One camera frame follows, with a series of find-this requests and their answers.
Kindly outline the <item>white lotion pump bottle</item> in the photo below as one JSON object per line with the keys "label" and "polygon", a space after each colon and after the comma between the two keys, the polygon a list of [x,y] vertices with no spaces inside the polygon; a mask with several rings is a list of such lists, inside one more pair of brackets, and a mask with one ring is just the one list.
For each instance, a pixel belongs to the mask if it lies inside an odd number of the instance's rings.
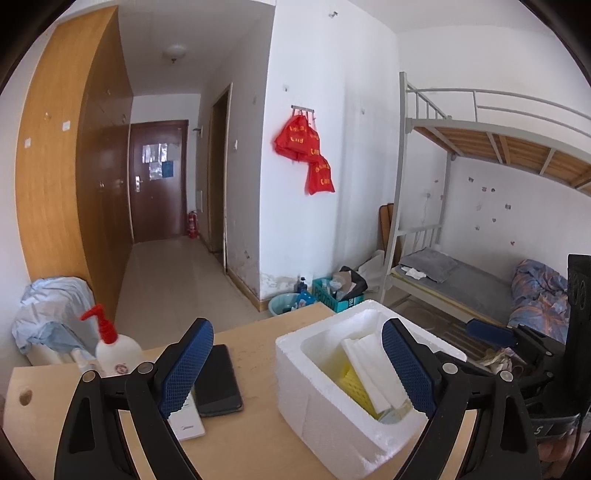
{"label": "white lotion pump bottle", "polygon": [[116,331],[113,323],[106,318],[102,305],[93,306],[80,320],[88,321],[92,318],[97,322],[99,334],[95,358],[106,377],[129,374],[144,361],[139,344]]}

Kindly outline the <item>ceiling lamp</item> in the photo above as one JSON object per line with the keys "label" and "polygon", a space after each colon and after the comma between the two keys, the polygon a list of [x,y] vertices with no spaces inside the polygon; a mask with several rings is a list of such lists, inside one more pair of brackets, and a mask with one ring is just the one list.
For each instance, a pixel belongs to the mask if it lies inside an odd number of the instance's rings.
{"label": "ceiling lamp", "polygon": [[187,54],[187,48],[182,44],[172,44],[162,51],[162,58],[171,64],[182,60]]}

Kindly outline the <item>white tissue cloth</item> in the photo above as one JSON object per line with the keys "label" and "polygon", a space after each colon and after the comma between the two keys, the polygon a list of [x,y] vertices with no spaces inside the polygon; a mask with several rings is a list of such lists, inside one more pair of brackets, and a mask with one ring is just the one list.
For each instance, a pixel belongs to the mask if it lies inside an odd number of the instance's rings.
{"label": "white tissue cloth", "polygon": [[346,338],[341,342],[346,361],[351,363],[367,390],[378,414],[402,417],[409,409],[409,398],[398,374],[394,371],[377,333],[360,339]]}

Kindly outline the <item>yellow foam fruit net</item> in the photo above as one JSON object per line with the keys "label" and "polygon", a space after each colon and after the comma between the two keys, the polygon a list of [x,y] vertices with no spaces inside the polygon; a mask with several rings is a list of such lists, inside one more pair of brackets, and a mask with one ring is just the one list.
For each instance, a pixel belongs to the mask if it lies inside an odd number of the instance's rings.
{"label": "yellow foam fruit net", "polygon": [[365,387],[363,387],[360,378],[356,375],[356,371],[351,363],[346,362],[342,366],[337,378],[337,384],[339,385],[339,388],[341,388],[349,398],[355,401],[356,404],[363,408],[367,414],[370,414],[370,416],[377,419],[378,414],[372,401],[370,401],[370,396]]}

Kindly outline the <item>white remote control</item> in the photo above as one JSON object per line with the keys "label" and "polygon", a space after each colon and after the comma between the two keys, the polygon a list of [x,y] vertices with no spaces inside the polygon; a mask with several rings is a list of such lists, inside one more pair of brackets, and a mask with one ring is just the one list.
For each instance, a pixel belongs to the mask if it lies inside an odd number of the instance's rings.
{"label": "white remote control", "polygon": [[182,407],[168,417],[168,423],[179,442],[192,440],[205,435],[195,404],[193,391],[190,391]]}

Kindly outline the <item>teal plastic basket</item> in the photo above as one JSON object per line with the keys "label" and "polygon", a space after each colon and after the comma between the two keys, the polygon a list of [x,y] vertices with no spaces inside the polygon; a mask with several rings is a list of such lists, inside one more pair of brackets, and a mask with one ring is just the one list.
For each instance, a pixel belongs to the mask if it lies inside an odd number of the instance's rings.
{"label": "teal plastic basket", "polygon": [[365,299],[365,295],[363,294],[349,300],[339,298],[329,286],[329,281],[331,281],[329,277],[318,278],[312,281],[311,294],[318,302],[329,307],[329,309],[332,309],[335,313],[341,313],[353,306],[359,305]]}

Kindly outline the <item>wooden wardrobe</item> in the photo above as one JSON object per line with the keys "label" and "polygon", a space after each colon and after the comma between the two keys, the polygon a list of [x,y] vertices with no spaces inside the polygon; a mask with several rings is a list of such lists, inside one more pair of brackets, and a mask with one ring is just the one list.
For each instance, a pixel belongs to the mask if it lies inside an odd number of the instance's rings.
{"label": "wooden wardrobe", "polygon": [[83,279],[109,318],[132,246],[131,106],[117,7],[63,22],[33,74],[16,153],[16,210],[30,279]]}

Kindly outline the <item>white styrofoam box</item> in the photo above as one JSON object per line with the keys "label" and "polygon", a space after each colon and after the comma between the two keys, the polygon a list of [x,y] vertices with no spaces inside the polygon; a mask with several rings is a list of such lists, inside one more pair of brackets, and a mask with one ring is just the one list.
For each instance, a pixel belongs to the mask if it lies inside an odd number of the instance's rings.
{"label": "white styrofoam box", "polygon": [[425,425],[408,397],[387,421],[353,398],[365,394],[346,348],[384,350],[380,333],[396,312],[367,300],[276,339],[277,406],[305,446],[338,479],[363,479],[394,458]]}

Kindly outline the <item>blue spray bottle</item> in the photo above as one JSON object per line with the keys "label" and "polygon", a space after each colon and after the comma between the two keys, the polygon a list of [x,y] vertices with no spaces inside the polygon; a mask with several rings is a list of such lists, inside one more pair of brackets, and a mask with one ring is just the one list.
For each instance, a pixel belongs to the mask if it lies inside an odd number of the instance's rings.
{"label": "blue spray bottle", "polygon": [[102,374],[102,370],[98,361],[94,357],[90,356],[85,350],[78,348],[72,349],[70,356],[75,361],[81,373],[96,371],[98,374]]}

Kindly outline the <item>red hanging cloth bags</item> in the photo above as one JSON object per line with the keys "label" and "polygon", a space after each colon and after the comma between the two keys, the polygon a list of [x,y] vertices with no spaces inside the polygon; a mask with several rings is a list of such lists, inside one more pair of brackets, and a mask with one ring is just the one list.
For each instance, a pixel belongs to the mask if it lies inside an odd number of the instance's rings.
{"label": "red hanging cloth bags", "polygon": [[322,155],[321,139],[310,110],[293,109],[290,119],[274,138],[273,149],[280,156],[308,166],[305,193],[310,196],[335,193],[331,165]]}

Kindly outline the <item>light blue wash basin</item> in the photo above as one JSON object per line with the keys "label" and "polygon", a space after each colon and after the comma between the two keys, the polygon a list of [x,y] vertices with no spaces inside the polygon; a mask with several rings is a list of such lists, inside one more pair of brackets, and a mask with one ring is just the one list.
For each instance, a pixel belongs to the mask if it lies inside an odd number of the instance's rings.
{"label": "light blue wash basin", "polygon": [[273,316],[304,308],[315,304],[315,297],[304,291],[301,293],[283,293],[270,300],[269,311]]}

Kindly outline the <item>red fire extinguisher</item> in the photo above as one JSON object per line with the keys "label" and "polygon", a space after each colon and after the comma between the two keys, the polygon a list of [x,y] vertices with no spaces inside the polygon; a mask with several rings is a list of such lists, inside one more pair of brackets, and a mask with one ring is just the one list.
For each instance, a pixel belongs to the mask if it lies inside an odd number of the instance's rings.
{"label": "red fire extinguisher", "polygon": [[195,211],[190,211],[187,214],[187,235],[190,239],[198,237],[198,219]]}

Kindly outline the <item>black smartphone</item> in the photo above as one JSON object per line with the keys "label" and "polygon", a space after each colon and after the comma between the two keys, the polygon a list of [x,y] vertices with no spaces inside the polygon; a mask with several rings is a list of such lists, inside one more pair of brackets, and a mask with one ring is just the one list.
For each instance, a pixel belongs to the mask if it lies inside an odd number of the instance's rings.
{"label": "black smartphone", "polygon": [[242,411],[242,394],[235,378],[228,346],[225,344],[212,347],[194,383],[193,396],[202,418]]}

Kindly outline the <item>blue patterned quilt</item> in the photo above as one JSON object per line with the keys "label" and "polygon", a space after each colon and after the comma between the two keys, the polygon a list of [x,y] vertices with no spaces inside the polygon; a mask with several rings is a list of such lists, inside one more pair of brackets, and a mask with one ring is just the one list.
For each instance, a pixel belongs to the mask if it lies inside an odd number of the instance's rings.
{"label": "blue patterned quilt", "polygon": [[526,259],[515,269],[511,291],[510,327],[528,326],[566,343],[570,305],[568,282],[564,276],[544,263]]}

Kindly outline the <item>grey towel on bed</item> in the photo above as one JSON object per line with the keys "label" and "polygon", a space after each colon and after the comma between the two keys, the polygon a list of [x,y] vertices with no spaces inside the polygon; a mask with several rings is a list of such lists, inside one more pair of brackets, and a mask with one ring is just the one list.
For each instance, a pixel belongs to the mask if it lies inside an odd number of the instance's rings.
{"label": "grey towel on bed", "polygon": [[401,258],[400,264],[414,268],[437,283],[444,283],[457,270],[459,263],[444,253],[424,248]]}

